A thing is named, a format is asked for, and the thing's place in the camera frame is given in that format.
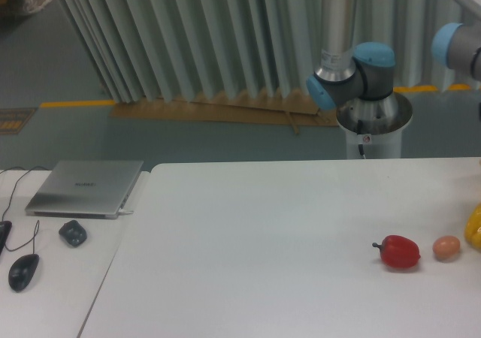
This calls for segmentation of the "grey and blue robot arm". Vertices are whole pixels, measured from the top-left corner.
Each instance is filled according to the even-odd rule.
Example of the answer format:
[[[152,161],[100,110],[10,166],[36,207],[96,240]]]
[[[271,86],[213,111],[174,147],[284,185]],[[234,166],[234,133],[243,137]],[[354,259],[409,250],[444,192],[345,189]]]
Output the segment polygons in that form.
[[[356,0],[322,0],[320,63],[306,80],[322,110],[345,107],[353,122],[387,122],[410,112],[394,94],[395,53],[377,42],[353,45]],[[480,24],[448,23],[436,33],[431,54],[441,65],[480,79]]]

